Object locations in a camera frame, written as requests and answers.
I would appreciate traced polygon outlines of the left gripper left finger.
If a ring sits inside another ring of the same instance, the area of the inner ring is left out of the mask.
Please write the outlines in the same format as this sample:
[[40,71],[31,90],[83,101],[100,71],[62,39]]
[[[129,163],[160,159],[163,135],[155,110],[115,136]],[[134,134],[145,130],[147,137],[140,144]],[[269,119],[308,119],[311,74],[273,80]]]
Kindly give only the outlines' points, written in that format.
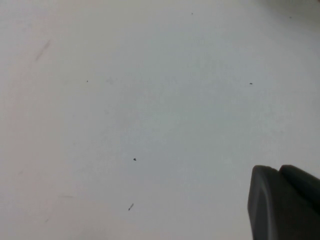
[[272,167],[253,167],[247,210],[254,240],[320,238],[320,209],[313,209]]

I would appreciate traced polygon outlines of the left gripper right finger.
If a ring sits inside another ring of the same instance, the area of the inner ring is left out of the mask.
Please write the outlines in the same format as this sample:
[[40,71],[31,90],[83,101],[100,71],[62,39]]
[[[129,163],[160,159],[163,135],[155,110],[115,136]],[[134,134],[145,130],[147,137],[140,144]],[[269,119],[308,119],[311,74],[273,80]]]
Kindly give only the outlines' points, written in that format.
[[313,209],[320,209],[319,178],[293,165],[282,165],[279,172]]

